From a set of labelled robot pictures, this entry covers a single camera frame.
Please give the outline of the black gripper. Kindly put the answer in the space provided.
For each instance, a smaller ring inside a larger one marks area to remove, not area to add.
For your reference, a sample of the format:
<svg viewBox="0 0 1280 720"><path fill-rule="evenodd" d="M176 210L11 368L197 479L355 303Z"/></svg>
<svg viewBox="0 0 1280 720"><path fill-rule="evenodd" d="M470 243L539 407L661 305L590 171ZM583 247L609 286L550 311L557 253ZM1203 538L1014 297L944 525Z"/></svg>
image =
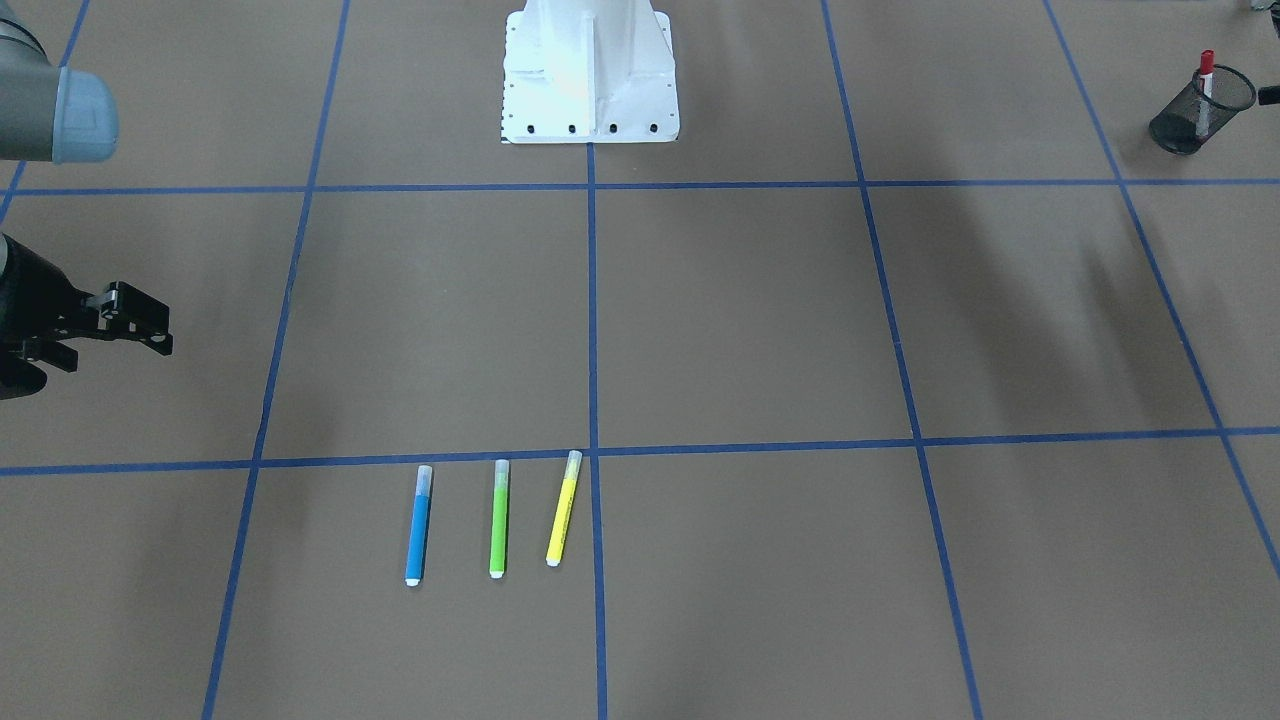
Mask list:
<svg viewBox="0 0 1280 720"><path fill-rule="evenodd" d="M128 340L172 356L170 307L115 281L101 293L74 287L65 273L13 237L3 237L1 398L40 392L49 380L38 364L74 373L78 352L63 338Z"/></svg>

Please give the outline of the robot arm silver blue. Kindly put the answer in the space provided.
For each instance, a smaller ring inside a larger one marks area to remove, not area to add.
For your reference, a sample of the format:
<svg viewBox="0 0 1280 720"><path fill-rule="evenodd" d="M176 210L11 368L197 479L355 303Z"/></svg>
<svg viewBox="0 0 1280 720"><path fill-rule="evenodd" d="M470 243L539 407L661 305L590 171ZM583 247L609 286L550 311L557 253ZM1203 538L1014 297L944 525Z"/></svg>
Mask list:
<svg viewBox="0 0 1280 720"><path fill-rule="evenodd" d="M105 161L116 150L115 99L96 74L55 65L9 3L1 4L1 155L8 161ZM115 281L92 293L9 234L1 252L1 396L22 398L49 380L45 365L78 369L69 340L128 340L169 356L170 309Z"/></svg>

